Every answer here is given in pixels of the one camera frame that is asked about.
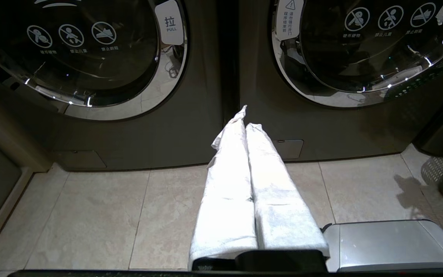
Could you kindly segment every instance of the warning sticker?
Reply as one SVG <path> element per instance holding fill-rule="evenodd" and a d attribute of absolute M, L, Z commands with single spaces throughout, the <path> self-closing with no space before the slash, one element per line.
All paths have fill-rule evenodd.
<path fill-rule="evenodd" d="M 114 27 L 107 22 L 98 21 L 92 26 L 93 38 L 101 44 L 113 44 L 117 39 L 117 33 Z"/>
<path fill-rule="evenodd" d="M 348 13 L 345 18 L 345 28 L 355 32 L 361 30 L 369 23 L 370 12 L 367 8 L 358 7 Z"/>
<path fill-rule="evenodd" d="M 304 0 L 280 0 L 276 10 L 276 38 L 285 40 L 300 33 L 300 16 Z"/>
<path fill-rule="evenodd" d="M 394 5 L 383 11 L 377 21 L 377 25 L 382 30 L 390 30 L 399 24 L 404 15 L 403 7 Z"/>
<path fill-rule="evenodd" d="M 49 48 L 52 46 L 51 35 L 44 28 L 37 25 L 30 25 L 27 28 L 27 35 L 30 40 L 37 46 Z"/>
<path fill-rule="evenodd" d="M 434 17 L 436 11 L 436 5 L 433 2 L 425 3 L 421 5 L 413 13 L 410 19 L 412 27 L 420 27 L 425 25 L 430 19 Z"/>
<path fill-rule="evenodd" d="M 184 29 L 179 6 L 169 0 L 155 7 L 162 42 L 171 45 L 184 43 Z"/>

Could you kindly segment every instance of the tile grout line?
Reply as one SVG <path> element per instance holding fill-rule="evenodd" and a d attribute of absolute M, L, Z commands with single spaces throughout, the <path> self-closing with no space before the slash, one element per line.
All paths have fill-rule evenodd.
<path fill-rule="evenodd" d="M 132 254 L 134 252 L 134 246 L 136 244 L 136 238 L 138 237 L 139 222 L 141 221 L 141 213 L 143 212 L 143 206 L 145 205 L 146 193 L 148 192 L 148 184 L 150 183 L 150 176 L 151 175 L 152 175 L 152 170 L 150 170 L 150 172 L 148 173 L 148 180 L 146 181 L 145 194 L 143 196 L 143 202 L 141 203 L 141 210 L 139 211 L 138 225 L 136 226 L 136 233 L 134 234 L 134 241 L 132 243 L 131 256 L 130 256 L 130 261 L 128 263 L 128 269 L 131 269 Z"/>
<path fill-rule="evenodd" d="M 58 198 L 56 198 L 56 202 L 55 202 L 54 205 L 52 206 L 51 212 L 49 212 L 49 215 L 47 216 L 47 219 L 46 219 L 46 221 L 45 221 L 44 227 L 42 227 L 42 230 L 40 230 L 40 233 L 39 233 L 39 235 L 38 235 L 38 237 L 37 237 L 37 240 L 35 241 L 35 244 L 34 244 L 33 247 L 32 247 L 32 251 L 30 252 L 30 255 L 28 256 L 27 262 L 25 263 L 25 266 L 23 267 L 23 269 L 26 269 L 26 268 L 27 268 L 27 266 L 28 266 L 28 262 L 30 261 L 30 258 L 32 257 L 33 252 L 34 252 L 35 249 L 37 248 L 38 241 L 40 240 L 40 237 L 42 236 L 42 233 L 44 233 L 45 227 L 47 226 L 47 223 L 49 222 L 49 219 L 51 219 L 51 214 L 52 214 L 52 212 L 54 211 L 54 209 L 56 208 L 56 205 L 57 205 L 57 203 L 58 203 L 58 200 L 59 200 L 59 198 L 61 197 L 61 194 L 63 193 L 63 190 L 64 190 L 64 188 L 65 188 L 65 186 L 66 186 L 67 179 L 69 178 L 69 175 L 70 175 L 70 174 L 71 174 L 71 173 L 68 172 L 68 175 L 66 176 L 66 180 L 65 180 L 64 183 L 63 183 L 63 187 L 61 187 L 61 190 L 59 191 Z"/>
<path fill-rule="evenodd" d="M 333 205 L 331 204 L 331 199 L 329 198 L 329 193 L 327 192 L 326 181 L 324 181 L 324 175 L 322 174 L 322 168 L 320 167 L 320 162 L 317 162 L 317 164 L 319 165 L 320 177 L 322 179 L 322 184 L 324 185 L 324 189 L 326 190 L 327 201 L 329 202 L 329 207 L 331 208 L 331 214 L 333 214 L 334 224 L 337 224 L 338 222 L 336 221 L 336 216 L 334 216 Z"/>
<path fill-rule="evenodd" d="M 407 168 L 408 171 L 410 172 L 411 176 L 412 176 L 413 178 L 416 179 L 415 175 L 413 174 L 413 172 L 412 172 L 411 169 L 410 169 L 410 166 L 408 165 L 408 163 L 406 162 L 405 158 L 403 157 L 403 153 L 399 154 L 399 156 L 401 156 L 401 159 L 403 160 L 403 163 L 406 165 L 406 168 Z M 434 210 L 434 207 L 432 206 L 432 204 L 430 203 L 430 201 L 428 200 L 428 198 L 425 196 L 425 194 L 424 194 L 423 191 L 421 190 L 421 183 L 420 183 L 420 186 L 418 186 L 418 188 L 420 189 L 420 192 L 421 192 L 421 194 L 423 195 L 423 198 L 425 198 L 425 200 L 426 200 L 426 202 L 428 203 L 429 207 L 432 209 L 432 213 L 433 213 L 433 216 L 434 216 L 435 219 L 436 219 L 436 222 L 438 222 L 440 225 L 442 225 L 441 222 L 440 222 L 440 220 L 438 219 L 438 216 L 436 215 L 436 212 L 435 212 L 435 210 Z"/>

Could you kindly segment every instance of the warning icon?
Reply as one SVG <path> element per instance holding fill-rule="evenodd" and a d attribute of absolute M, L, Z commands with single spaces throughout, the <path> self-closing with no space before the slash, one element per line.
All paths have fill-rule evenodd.
<path fill-rule="evenodd" d="M 295 0 L 290 0 L 290 2 L 286 5 L 285 8 L 289 10 L 295 10 Z"/>
<path fill-rule="evenodd" d="M 64 43 L 71 47 L 80 47 L 83 45 L 84 37 L 83 33 L 71 24 L 63 24 L 59 27 L 59 37 Z"/>
<path fill-rule="evenodd" d="M 27 28 L 27 35 L 30 40 L 37 46 L 49 48 L 52 46 L 51 35 L 44 28 L 37 25 L 30 25 Z"/>
<path fill-rule="evenodd" d="M 410 19 L 412 27 L 420 27 L 425 25 L 430 19 L 434 17 L 436 11 L 435 3 L 429 2 L 421 5 L 413 13 Z"/>
<path fill-rule="evenodd" d="M 361 30 L 369 23 L 370 12 L 365 7 L 358 7 L 348 13 L 345 18 L 345 28 L 355 32 Z"/>
<path fill-rule="evenodd" d="M 95 22 L 92 26 L 93 38 L 101 44 L 109 45 L 116 41 L 116 30 L 107 22 Z"/>
<path fill-rule="evenodd" d="M 403 7 L 401 6 L 394 5 L 388 7 L 378 18 L 378 27 L 382 30 L 389 30 L 394 28 L 399 24 L 399 21 L 403 19 L 404 13 L 405 12 L 403 10 Z"/>

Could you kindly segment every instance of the folded white towel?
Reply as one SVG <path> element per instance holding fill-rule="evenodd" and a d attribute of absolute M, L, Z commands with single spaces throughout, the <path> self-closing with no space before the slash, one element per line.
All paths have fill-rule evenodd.
<path fill-rule="evenodd" d="M 257 249 L 244 128 L 246 106 L 216 137 L 216 155 L 208 165 L 208 177 L 192 237 L 188 268 L 198 258 L 234 259 Z"/>
<path fill-rule="evenodd" d="M 208 165 L 204 198 L 250 200 L 252 197 L 244 126 L 246 107 L 230 119 L 211 144 L 217 153 Z"/>
<path fill-rule="evenodd" d="M 329 247 L 271 139 L 260 124 L 246 128 L 259 249 L 315 249 L 329 256 Z"/>

